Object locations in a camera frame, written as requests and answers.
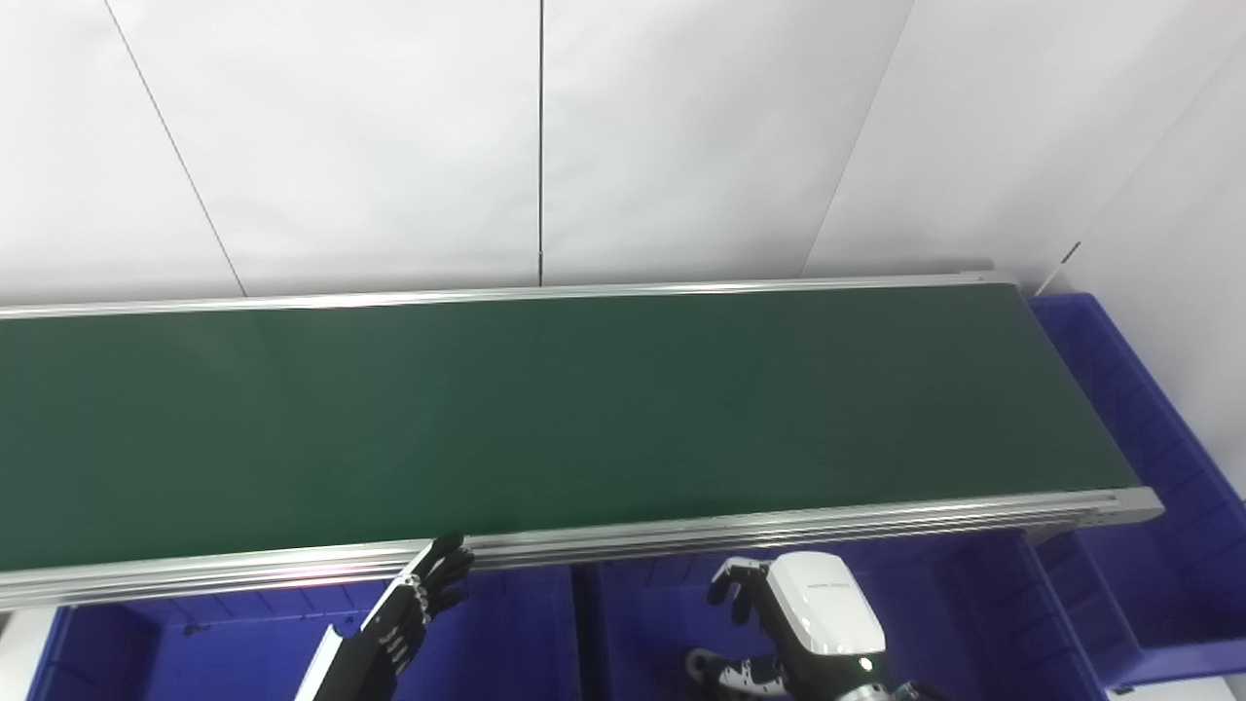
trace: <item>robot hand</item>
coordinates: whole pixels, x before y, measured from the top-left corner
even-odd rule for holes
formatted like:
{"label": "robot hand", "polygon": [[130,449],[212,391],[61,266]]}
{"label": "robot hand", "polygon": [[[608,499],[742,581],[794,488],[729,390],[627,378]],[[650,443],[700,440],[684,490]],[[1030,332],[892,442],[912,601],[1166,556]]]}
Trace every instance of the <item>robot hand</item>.
{"label": "robot hand", "polygon": [[330,626],[294,701],[391,699],[429,623],[466,598],[462,589],[451,588],[476,559],[462,543],[462,535],[446,535],[421,550],[390,581],[358,634],[343,639]]}
{"label": "robot hand", "polygon": [[735,588],[731,620],[758,613],[778,655],[729,661],[705,650],[688,657],[706,687],[796,701],[891,701],[883,685],[886,639],[844,560],[789,553],[773,562],[729,558],[709,586],[709,603]]}

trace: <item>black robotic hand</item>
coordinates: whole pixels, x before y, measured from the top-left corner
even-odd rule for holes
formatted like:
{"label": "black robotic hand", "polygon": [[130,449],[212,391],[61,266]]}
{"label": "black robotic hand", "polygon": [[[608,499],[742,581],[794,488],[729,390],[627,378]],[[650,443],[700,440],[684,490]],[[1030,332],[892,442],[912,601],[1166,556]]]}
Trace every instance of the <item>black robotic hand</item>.
{"label": "black robotic hand", "polygon": [[295,701],[388,701],[427,625],[466,598],[452,586],[476,557],[460,534],[434,540],[394,578],[358,634],[325,631]]}

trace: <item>white robotic hand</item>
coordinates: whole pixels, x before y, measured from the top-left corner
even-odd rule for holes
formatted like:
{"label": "white robotic hand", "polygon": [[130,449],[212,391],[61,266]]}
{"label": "white robotic hand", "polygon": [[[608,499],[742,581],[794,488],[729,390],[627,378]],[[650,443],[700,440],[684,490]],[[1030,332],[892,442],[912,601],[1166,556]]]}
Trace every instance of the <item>white robotic hand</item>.
{"label": "white robotic hand", "polygon": [[476,557],[454,534],[430,543],[394,578],[359,626],[343,637],[329,626],[294,701],[389,701],[432,619],[466,598],[451,588]]}
{"label": "white robotic hand", "polygon": [[708,690],[731,699],[892,700],[882,626],[844,560],[826,553],[730,558],[710,583],[709,603],[723,604],[733,588],[731,620],[744,625],[756,611],[778,655],[730,661],[694,650],[688,671]]}

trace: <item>robot finger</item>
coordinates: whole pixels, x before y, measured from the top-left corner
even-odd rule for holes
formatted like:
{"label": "robot finger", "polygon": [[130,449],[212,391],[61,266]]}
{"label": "robot finger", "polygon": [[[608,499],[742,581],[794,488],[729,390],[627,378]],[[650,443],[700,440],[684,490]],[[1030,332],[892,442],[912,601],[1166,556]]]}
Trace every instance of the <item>robot finger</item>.
{"label": "robot finger", "polygon": [[749,623],[749,614],[753,611],[753,596],[748,586],[740,586],[731,600],[731,623],[741,626]]}
{"label": "robot finger", "polygon": [[441,564],[429,573],[427,578],[424,578],[424,589],[429,591],[430,596],[435,596],[437,591],[461,580],[475,562],[476,554],[471,550],[467,550],[466,548],[455,550],[454,553],[446,555],[446,558],[441,560]]}
{"label": "robot finger", "polygon": [[437,614],[457,606],[464,599],[467,599],[467,591],[464,589],[455,588],[441,591],[436,599],[429,603],[429,619],[434,619]]}
{"label": "robot finger", "polygon": [[429,554],[416,563],[411,574],[420,578],[420,580],[424,580],[429,576],[429,573],[432,572],[432,568],[436,567],[437,563],[462,548],[462,545],[464,535],[461,533],[442,535],[432,542],[432,545],[429,548]]}

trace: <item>blue crate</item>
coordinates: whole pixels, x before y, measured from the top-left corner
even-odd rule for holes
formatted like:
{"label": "blue crate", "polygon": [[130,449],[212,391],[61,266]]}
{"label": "blue crate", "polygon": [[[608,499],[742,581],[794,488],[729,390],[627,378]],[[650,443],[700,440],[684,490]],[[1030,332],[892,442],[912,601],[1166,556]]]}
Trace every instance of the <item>blue crate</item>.
{"label": "blue crate", "polygon": [[[958,701],[1104,701],[1034,552],[1015,532],[819,545],[852,568],[882,623],[892,684],[918,679]],[[785,550],[730,553],[774,558]],[[683,655],[773,651],[755,623],[705,603],[729,553],[587,567],[586,692],[693,701]]]}
{"label": "blue crate", "polygon": [[1105,685],[1246,671],[1246,508],[1094,296],[1029,300],[1166,512],[1040,547]]}
{"label": "blue crate", "polygon": [[[395,701],[579,701],[571,573],[473,573]],[[328,624],[348,633],[383,583],[64,609],[31,701],[289,701]]]}

